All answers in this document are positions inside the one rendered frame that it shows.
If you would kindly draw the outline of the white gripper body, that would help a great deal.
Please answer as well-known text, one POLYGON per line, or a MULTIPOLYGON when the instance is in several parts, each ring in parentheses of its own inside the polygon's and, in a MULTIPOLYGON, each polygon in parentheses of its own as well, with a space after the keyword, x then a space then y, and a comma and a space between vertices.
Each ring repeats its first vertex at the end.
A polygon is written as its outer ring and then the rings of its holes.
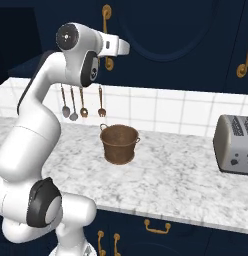
POLYGON ((128 55, 130 52, 130 44, 123 39, 119 40, 118 44, 118 55, 128 55))

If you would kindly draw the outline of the brown woven basket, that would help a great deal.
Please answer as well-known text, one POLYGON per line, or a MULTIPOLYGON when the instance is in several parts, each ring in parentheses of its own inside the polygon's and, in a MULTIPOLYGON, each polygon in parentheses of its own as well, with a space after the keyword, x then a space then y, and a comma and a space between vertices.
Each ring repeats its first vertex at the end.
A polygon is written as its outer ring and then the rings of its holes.
POLYGON ((100 130, 104 156, 108 162, 115 165, 124 165, 133 160, 135 146, 140 141, 136 129, 122 124, 111 126, 101 124, 100 130))

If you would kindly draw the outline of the navy base cabinet door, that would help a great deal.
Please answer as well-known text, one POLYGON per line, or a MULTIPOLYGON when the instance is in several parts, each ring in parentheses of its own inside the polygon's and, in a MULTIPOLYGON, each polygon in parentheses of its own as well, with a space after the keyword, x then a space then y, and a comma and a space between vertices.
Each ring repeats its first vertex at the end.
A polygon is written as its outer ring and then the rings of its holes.
POLYGON ((109 214, 109 233, 110 233, 110 246, 114 256, 114 234, 118 233, 120 235, 120 240, 118 241, 118 251, 123 256, 123 249, 127 243, 127 233, 128 233, 128 216, 123 213, 111 212, 109 214))
POLYGON ((98 231, 102 230, 104 232, 104 237, 101 240, 102 248, 106 251, 106 256, 110 256, 110 247, 108 239, 108 216, 107 212, 104 210, 97 210, 96 217, 94 221, 84 228, 84 233, 87 241, 94 247, 98 253, 98 231))

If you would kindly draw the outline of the copper hanging fork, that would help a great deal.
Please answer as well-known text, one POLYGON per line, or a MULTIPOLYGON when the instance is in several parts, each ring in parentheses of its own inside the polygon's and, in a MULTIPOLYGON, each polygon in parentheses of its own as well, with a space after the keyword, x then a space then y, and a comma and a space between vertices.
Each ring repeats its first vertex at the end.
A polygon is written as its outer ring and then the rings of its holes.
POLYGON ((103 95, 102 95, 102 88, 99 86, 99 100, 100 100, 100 108, 98 109, 98 114, 100 117, 106 116, 106 110, 103 108, 103 95))

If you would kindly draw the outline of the copper hanging slotted spoon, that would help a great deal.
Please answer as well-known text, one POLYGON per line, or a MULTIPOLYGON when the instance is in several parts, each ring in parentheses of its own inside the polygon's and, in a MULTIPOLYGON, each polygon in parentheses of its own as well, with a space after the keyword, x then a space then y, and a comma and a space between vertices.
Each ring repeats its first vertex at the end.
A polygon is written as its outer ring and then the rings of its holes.
POLYGON ((87 108, 84 106, 84 97, 83 97, 83 88, 79 89, 80 91, 80 98, 81 98, 81 109, 80 109, 80 114, 83 118, 88 117, 88 110, 87 108))

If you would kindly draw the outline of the silver hanging spoon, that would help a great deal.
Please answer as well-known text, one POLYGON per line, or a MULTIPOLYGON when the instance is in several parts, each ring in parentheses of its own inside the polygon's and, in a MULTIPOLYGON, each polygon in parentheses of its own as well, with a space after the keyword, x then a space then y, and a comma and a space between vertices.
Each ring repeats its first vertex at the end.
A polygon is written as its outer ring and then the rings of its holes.
POLYGON ((76 112, 75 99, 74 99, 74 91, 73 91, 72 86, 70 86, 70 93, 71 93, 71 99, 72 99, 72 105, 73 105, 73 113, 70 115, 69 119, 71 121, 76 121, 78 119, 78 114, 76 112))
POLYGON ((65 118, 68 118, 70 116, 70 109, 66 105, 65 92, 64 92, 64 88, 63 88, 62 84, 60 85, 60 87, 61 87, 61 94, 62 94, 62 99, 63 99, 63 103, 64 103, 64 106, 62 107, 62 114, 65 118))

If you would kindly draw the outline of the silver toaster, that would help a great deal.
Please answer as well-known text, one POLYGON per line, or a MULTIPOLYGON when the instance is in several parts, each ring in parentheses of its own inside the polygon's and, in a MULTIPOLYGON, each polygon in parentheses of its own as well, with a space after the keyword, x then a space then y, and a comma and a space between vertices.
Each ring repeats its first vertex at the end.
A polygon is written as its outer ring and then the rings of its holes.
POLYGON ((221 172, 248 175, 248 116, 221 115, 213 148, 221 172))

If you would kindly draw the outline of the navy drawer front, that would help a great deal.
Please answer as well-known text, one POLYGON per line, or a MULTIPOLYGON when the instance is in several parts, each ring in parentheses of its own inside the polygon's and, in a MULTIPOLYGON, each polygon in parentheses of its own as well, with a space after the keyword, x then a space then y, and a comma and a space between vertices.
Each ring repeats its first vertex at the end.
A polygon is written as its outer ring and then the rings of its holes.
POLYGON ((211 230, 178 222, 128 218, 127 256, 204 256, 211 230))

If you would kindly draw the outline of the navy arched wall cabinet door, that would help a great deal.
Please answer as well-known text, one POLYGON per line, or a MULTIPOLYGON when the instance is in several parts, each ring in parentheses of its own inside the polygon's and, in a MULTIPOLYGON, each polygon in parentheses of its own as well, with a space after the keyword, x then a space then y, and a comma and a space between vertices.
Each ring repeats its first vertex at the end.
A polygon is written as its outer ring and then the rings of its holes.
POLYGON ((108 32, 130 54, 102 69, 108 85, 221 92, 244 0, 101 0, 108 32))

